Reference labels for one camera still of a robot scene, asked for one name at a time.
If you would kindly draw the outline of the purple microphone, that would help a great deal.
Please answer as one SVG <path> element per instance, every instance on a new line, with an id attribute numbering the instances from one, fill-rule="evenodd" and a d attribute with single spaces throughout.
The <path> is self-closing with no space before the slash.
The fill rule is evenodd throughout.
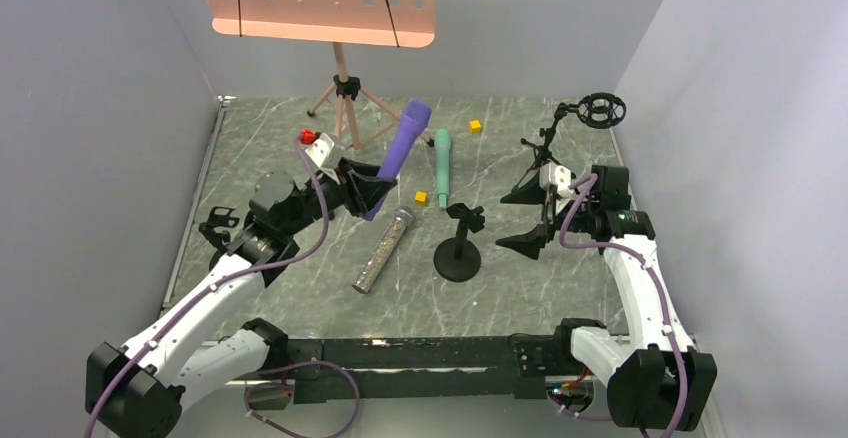
<path id="1" fill-rule="evenodd" d="M 429 124 L 432 109 L 426 102 L 412 99 L 401 113 L 397 132 L 380 164 L 379 176 L 395 178 L 403 167 L 415 141 Z M 363 218 L 372 221 L 374 218 Z"/>

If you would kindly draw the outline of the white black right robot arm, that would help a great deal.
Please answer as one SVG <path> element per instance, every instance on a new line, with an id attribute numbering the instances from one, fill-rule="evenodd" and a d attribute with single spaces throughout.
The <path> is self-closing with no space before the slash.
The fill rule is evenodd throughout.
<path id="1" fill-rule="evenodd" d="M 501 199 L 541 206 L 540 223 L 496 243 L 532 260 L 553 241 L 603 256 L 621 296 L 629 342 L 620 344 L 598 320 L 566 318 L 550 337 L 525 336 L 518 351 L 539 344 L 554 359 L 581 363 L 606 389 L 608 420 L 669 437 L 697 426 L 717 367 L 679 322 L 657 260 L 653 225 L 646 213 L 631 209 L 628 180 L 625 167 L 595 166 L 575 179 L 566 167 L 548 162 Z M 570 243 L 570 233 L 591 240 Z"/>

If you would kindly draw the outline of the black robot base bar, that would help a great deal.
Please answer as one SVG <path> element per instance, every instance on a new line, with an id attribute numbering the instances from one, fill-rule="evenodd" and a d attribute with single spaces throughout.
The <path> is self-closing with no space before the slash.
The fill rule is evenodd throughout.
<path id="1" fill-rule="evenodd" d="M 554 335 L 489 337 L 292 339 L 290 363 L 301 369 L 272 373 L 263 365 L 241 378 L 286 378 L 297 404 L 360 396 L 430 398 L 511 396 L 543 399 L 549 387 L 584 370 Z"/>

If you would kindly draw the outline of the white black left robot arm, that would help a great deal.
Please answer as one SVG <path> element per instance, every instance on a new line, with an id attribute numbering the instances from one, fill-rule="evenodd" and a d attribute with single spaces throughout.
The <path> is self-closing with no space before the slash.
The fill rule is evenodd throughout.
<path id="1" fill-rule="evenodd" d="M 282 385 L 289 370 L 309 366 L 294 359 L 288 335 L 262 318 L 203 345 L 244 302 L 320 249 L 332 212 L 343 207 L 363 217 L 397 184 L 378 166 L 346 158 L 303 163 L 309 178 L 302 186 L 282 173 L 259 179 L 243 228 L 234 237 L 212 233 L 218 260 L 187 295 L 124 344 L 91 352 L 84 436 L 101 424 L 117 437 L 165 437 L 192 405 L 235 378 L 258 373 Z"/>

